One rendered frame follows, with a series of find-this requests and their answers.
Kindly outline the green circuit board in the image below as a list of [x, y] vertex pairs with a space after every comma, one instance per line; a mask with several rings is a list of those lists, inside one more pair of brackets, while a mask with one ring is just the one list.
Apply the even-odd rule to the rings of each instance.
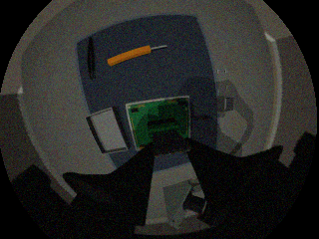
[[[148, 122], [151, 120], [175, 119], [179, 126], [179, 134], [183, 138], [188, 138], [188, 110], [184, 105], [180, 107], [178, 101], [187, 101], [187, 99], [166, 100], [129, 107], [129, 119], [131, 119], [137, 150], [140, 150], [140, 144], [153, 142], [148, 129]], [[131, 111], [134, 108], [137, 108], [136, 113]]]

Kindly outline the dark blue work mat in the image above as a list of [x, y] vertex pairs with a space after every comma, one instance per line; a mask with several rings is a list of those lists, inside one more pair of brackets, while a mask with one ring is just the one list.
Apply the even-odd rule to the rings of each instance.
[[[127, 136], [129, 150], [109, 152], [114, 168], [137, 154], [128, 123], [126, 103], [190, 96], [190, 138], [218, 150], [218, 84], [206, 33], [194, 13], [151, 13], [104, 25], [76, 40], [75, 56], [81, 97], [88, 116], [116, 108]], [[91, 37], [95, 57], [95, 78], [88, 71], [88, 44]], [[132, 57], [109, 67], [108, 59], [135, 48], [151, 53]], [[92, 77], [89, 79], [89, 77]]]

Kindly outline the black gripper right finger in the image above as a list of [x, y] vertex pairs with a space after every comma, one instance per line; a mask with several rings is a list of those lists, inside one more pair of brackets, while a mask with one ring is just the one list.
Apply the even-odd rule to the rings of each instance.
[[226, 154], [215, 150], [198, 140], [185, 138], [191, 144], [191, 151], [187, 152], [195, 170], [199, 186], [202, 187], [204, 198], [210, 208], [212, 218], [218, 218], [226, 214], [231, 202], [244, 190], [244, 186], [250, 183], [252, 176], [266, 170], [282, 155], [282, 147], [275, 144], [266, 151], [258, 154], [240, 156]]

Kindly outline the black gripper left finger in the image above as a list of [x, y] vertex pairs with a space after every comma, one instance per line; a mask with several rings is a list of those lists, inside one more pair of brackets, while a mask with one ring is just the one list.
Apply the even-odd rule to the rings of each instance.
[[65, 172], [63, 179], [76, 194], [88, 196], [99, 202], [112, 204], [121, 214], [129, 216], [136, 226], [145, 226], [148, 216], [149, 192], [155, 167], [153, 143], [137, 151], [131, 160], [111, 174], [76, 174]]

